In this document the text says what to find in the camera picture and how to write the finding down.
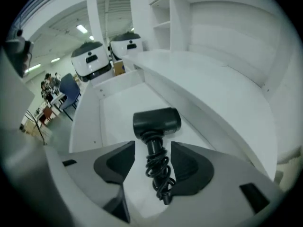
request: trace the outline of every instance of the curved white tabletop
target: curved white tabletop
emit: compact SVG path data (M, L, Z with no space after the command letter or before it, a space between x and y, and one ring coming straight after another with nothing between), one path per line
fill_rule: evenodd
M238 142L257 169L274 179L275 124L260 87L227 64L197 53L155 50L125 59L160 77L204 110Z

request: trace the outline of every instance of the white pillar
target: white pillar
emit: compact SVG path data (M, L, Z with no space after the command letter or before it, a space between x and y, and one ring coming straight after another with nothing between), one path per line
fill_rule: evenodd
M94 36L94 41L100 41L102 44L105 44L100 26L97 0L87 0L87 11L89 14L89 24L91 33Z

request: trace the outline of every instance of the cardboard box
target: cardboard box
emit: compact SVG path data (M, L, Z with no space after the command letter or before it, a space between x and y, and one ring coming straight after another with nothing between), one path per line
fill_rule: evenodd
M116 76L125 73L123 61L119 61L119 62L114 63L114 69L115 69Z

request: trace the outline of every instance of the ceiling beam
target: ceiling beam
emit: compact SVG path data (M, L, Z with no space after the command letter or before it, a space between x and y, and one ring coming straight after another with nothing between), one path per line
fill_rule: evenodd
M109 44L109 38L108 38L108 8L109 8L109 0L104 1L104 7L105 7L105 37L107 44Z
M53 28L49 28L49 27L46 27L42 30L42 34L45 34L45 35L51 35L51 36L57 36L57 37L61 37L63 39L68 39L68 40L71 40L71 41L74 41L74 42L78 42L78 43L83 43L85 42L85 40L81 40L75 36L72 36L70 34L64 34L64 32L62 31L59 31L59 30L56 30L56 29L53 29Z

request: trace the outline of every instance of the ceiling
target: ceiling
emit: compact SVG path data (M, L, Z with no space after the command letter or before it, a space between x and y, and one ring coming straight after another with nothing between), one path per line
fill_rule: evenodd
M97 0L100 26L106 37L130 31L133 28L130 0ZM81 33L76 26L83 25L88 32ZM70 54L92 35L86 2L79 3L50 19L30 38L34 42L31 67L47 65L51 60Z

